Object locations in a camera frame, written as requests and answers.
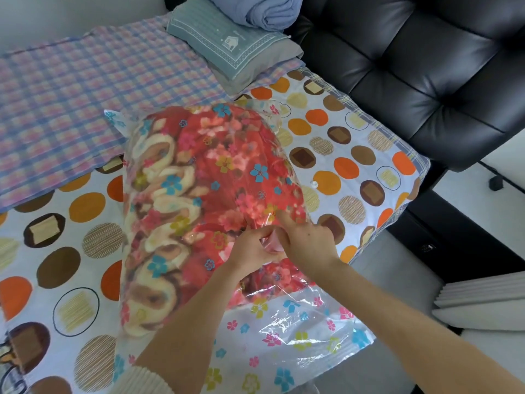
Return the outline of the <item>person's right hand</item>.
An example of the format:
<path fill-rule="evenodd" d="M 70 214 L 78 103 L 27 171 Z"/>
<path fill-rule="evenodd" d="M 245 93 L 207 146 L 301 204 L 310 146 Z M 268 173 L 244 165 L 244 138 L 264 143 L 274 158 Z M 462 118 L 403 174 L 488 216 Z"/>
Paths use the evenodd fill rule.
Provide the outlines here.
<path fill-rule="evenodd" d="M 324 226 L 310 222 L 298 223 L 288 212 L 276 212 L 278 225 L 292 233 L 291 262 L 309 279 L 320 282 L 321 278 L 339 262 L 332 232 Z"/>

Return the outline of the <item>person's left hand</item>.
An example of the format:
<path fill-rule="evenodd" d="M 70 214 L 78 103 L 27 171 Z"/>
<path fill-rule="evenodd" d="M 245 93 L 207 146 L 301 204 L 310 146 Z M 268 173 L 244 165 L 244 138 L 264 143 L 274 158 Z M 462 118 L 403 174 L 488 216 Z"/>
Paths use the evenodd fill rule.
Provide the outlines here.
<path fill-rule="evenodd" d="M 282 227 L 275 232 L 285 232 Z M 241 280 L 250 273 L 268 263 L 278 263 L 272 250 L 267 250 L 260 241 L 248 236 L 244 231 L 235 241 L 232 252 L 224 264 L 229 275 L 235 280 Z"/>

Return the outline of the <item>clear flower print storage bag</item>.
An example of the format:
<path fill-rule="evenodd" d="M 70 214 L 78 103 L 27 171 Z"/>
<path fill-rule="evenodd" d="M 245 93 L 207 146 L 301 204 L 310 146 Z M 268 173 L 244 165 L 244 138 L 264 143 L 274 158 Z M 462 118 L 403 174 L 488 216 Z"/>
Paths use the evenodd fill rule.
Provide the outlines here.
<path fill-rule="evenodd" d="M 114 127 L 115 118 L 123 114 L 129 113 L 104 111 Z M 315 208 L 316 193 L 311 187 L 301 188 L 309 213 Z M 120 316 L 121 305 L 120 278 Z M 121 326 L 115 349 L 114 384 L 120 384 L 165 324 L 138 338 L 126 336 Z M 268 263 L 236 286 L 215 336 L 202 393 L 281 394 L 329 370 L 373 341 L 374 335 L 364 324 L 289 260 Z"/>

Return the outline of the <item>person's left forearm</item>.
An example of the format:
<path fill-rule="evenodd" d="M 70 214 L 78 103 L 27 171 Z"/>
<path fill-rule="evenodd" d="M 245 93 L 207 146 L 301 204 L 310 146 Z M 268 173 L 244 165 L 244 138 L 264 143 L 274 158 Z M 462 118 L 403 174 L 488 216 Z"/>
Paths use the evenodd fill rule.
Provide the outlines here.
<path fill-rule="evenodd" d="M 137 358 L 131 377 L 141 394 L 200 394 L 215 335 L 236 286 L 253 268 L 231 258 L 170 321 Z"/>

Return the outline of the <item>person's right forearm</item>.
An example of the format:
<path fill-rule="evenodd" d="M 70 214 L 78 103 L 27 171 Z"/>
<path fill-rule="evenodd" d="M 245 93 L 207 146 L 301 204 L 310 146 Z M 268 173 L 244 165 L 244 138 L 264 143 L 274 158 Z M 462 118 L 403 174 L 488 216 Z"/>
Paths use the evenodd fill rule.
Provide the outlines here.
<path fill-rule="evenodd" d="M 338 258 L 299 259 L 298 268 L 358 317 L 424 394 L 525 394 L 525 383 L 477 347 Z"/>

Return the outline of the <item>red floral fleece blanket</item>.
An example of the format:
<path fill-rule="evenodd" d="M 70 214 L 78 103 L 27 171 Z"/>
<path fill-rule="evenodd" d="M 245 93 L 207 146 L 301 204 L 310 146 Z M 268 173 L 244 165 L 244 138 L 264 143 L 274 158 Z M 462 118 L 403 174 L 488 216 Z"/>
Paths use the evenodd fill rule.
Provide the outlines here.
<path fill-rule="evenodd" d="M 241 100 L 115 118 L 128 139 L 123 173 L 121 326 L 158 330 L 230 257 L 247 227 L 275 211 L 310 222 L 277 133 L 285 107 Z"/>

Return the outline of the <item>polka dot bed sheet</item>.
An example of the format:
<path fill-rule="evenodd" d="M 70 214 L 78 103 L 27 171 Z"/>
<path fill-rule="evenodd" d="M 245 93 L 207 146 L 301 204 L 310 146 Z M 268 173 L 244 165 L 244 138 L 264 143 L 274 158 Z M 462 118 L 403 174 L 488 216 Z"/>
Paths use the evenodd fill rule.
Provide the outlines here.
<path fill-rule="evenodd" d="M 430 162 L 307 69 L 237 101 L 277 101 L 310 220 L 344 263 L 417 197 Z M 106 394 L 120 334 L 124 156 L 0 215 L 0 394 Z"/>

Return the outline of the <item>grey pillow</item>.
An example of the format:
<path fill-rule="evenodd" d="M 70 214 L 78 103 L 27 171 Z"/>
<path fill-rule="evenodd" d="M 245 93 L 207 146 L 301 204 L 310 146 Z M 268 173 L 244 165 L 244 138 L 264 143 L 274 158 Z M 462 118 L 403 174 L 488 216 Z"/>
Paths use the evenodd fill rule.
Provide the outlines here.
<path fill-rule="evenodd" d="M 206 61 L 219 84 L 229 96 L 239 95 L 262 73 L 276 67 L 281 62 L 302 57 L 302 48 L 290 39 L 282 39 L 268 46 L 251 59 L 233 79 L 226 77 L 219 67 Z"/>

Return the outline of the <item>black low cabinet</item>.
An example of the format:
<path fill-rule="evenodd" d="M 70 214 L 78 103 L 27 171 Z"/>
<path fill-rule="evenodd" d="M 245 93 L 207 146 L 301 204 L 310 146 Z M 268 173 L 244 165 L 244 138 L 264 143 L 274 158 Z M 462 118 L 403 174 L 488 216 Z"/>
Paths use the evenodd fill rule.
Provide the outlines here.
<path fill-rule="evenodd" d="M 431 190 L 387 230 L 445 283 L 525 271 L 525 260 Z"/>

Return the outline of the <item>teal pillow with house print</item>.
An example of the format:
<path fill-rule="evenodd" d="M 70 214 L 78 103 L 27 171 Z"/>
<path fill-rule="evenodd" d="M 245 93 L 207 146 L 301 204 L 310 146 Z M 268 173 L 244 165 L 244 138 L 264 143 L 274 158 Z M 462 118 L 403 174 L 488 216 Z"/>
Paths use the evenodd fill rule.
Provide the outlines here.
<path fill-rule="evenodd" d="M 185 41 L 229 79 L 235 78 L 268 46 L 290 39 L 282 32 L 239 25 L 210 0 L 187 0 L 177 6 L 167 24 L 167 33 Z"/>

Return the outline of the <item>white folded panel stack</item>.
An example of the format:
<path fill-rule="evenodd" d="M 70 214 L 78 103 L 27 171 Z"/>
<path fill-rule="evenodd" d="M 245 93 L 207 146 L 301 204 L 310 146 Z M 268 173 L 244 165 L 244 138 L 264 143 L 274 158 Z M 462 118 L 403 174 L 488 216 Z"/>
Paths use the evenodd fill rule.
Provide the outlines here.
<path fill-rule="evenodd" d="M 525 271 L 445 284 L 433 315 L 460 329 L 525 331 Z"/>

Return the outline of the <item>folded blue blanket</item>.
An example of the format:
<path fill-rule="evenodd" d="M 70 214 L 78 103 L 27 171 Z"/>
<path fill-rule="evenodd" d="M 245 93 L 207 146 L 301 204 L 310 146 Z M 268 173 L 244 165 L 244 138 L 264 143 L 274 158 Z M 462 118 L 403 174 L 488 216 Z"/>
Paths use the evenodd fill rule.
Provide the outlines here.
<path fill-rule="evenodd" d="M 303 0 L 210 0 L 233 22 L 284 31 L 297 20 Z"/>

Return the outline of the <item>black leather tufted sofa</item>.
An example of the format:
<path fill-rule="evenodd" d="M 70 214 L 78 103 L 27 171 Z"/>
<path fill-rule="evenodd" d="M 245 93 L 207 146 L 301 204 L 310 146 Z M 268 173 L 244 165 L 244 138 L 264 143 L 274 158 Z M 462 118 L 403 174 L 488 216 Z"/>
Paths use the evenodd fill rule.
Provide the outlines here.
<path fill-rule="evenodd" d="M 430 159 L 463 171 L 525 129 L 525 0 L 302 0 L 307 68 Z"/>

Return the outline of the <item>pink blue plaid blanket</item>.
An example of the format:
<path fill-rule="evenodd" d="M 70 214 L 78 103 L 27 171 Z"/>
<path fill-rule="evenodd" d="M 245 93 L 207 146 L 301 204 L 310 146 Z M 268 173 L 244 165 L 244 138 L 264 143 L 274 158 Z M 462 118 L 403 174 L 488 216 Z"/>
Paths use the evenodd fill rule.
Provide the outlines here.
<path fill-rule="evenodd" d="M 122 154 L 105 110 L 232 99 L 204 59 L 166 32 L 170 15 L 0 55 L 0 213 Z"/>

